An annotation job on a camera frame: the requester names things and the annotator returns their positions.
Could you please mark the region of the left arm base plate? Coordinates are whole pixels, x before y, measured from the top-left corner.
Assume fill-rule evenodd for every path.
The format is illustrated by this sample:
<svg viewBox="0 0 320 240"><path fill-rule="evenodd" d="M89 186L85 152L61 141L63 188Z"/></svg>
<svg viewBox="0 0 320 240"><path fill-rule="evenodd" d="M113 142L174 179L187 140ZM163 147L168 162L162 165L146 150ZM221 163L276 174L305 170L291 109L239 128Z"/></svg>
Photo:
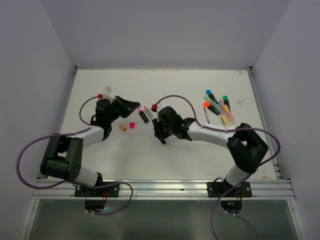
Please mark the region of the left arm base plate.
<svg viewBox="0 0 320 240"><path fill-rule="evenodd" d="M120 184L116 181L103 181L99 186L80 185L75 189L74 196L78 198L117 198Z"/></svg>

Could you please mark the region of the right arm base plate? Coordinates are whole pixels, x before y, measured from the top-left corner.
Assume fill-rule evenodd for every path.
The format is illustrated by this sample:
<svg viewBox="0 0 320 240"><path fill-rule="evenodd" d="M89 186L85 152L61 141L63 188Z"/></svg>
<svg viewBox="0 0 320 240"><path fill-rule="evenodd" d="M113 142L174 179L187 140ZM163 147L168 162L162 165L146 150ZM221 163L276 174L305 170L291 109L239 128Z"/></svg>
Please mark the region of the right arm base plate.
<svg viewBox="0 0 320 240"><path fill-rule="evenodd" d="M206 187L209 198L219 198L225 192L228 192L228 194L224 196L225 198L251 198L253 196L251 185L247 181L245 181L232 191L230 191L230 189L232 189L233 186L225 181L210 181L206 183Z"/></svg>

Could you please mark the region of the black pink highlighter pen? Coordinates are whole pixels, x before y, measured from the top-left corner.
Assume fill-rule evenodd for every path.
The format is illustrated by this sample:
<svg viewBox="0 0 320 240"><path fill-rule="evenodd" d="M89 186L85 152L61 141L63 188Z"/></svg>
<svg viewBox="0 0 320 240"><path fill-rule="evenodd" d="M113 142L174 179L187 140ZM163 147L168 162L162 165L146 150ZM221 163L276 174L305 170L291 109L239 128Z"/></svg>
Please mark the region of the black pink highlighter pen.
<svg viewBox="0 0 320 240"><path fill-rule="evenodd" d="M138 109L138 114L141 117L141 119L143 120L143 122L145 124L147 124L149 122L149 119L147 117L147 115L145 114L145 112L143 110L141 110L140 108Z"/></svg>

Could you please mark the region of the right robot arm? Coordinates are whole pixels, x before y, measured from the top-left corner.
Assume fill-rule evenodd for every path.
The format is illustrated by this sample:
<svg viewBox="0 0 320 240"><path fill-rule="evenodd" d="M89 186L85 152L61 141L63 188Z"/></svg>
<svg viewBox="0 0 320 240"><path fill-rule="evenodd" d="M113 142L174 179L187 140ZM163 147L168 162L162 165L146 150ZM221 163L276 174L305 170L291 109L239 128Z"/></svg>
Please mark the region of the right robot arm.
<svg viewBox="0 0 320 240"><path fill-rule="evenodd" d="M256 172L269 150L265 141L246 123L215 131L211 124L198 123L192 117L182 118L171 106L154 104L151 110L156 113L152 120L154 136L162 144L166 144L166 138L175 136L180 140L211 143L229 150L234 166L223 180L222 189L227 196L235 196L241 190L240 182Z"/></svg>

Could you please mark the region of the peach highlighter cap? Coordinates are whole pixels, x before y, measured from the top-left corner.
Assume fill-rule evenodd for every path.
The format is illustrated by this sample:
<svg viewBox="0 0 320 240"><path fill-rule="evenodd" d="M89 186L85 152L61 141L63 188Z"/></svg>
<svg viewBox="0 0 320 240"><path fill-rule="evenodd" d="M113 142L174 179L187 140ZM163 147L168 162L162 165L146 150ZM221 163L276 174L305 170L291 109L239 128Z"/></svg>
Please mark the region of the peach highlighter cap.
<svg viewBox="0 0 320 240"><path fill-rule="evenodd" d="M119 124L118 127L121 129L121 131L125 132L127 130L126 126L123 124Z"/></svg>

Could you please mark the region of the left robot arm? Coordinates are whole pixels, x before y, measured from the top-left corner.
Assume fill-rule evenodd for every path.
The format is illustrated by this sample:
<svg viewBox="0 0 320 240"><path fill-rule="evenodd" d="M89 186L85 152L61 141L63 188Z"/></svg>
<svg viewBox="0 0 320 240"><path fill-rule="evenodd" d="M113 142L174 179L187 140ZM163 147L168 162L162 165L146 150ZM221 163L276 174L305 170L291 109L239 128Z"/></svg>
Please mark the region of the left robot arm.
<svg viewBox="0 0 320 240"><path fill-rule="evenodd" d="M55 134L50 138L40 173L85 186L92 196L101 195L104 190L102 175L82 165L83 150L105 141L112 131L112 123L129 117L140 105L119 96L100 97L87 130L72 135Z"/></svg>

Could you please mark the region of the pink highlighter cap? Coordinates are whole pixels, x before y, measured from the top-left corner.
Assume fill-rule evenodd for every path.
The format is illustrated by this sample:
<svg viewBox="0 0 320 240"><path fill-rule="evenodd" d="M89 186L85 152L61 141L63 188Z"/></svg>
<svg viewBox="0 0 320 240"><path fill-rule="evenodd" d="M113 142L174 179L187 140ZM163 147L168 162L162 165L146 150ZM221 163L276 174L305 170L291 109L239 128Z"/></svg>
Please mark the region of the pink highlighter cap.
<svg viewBox="0 0 320 240"><path fill-rule="evenodd" d="M131 122L131 123L129 124L129 128L130 128L130 129L134 129L135 126L136 126L136 124L135 124L134 122Z"/></svg>

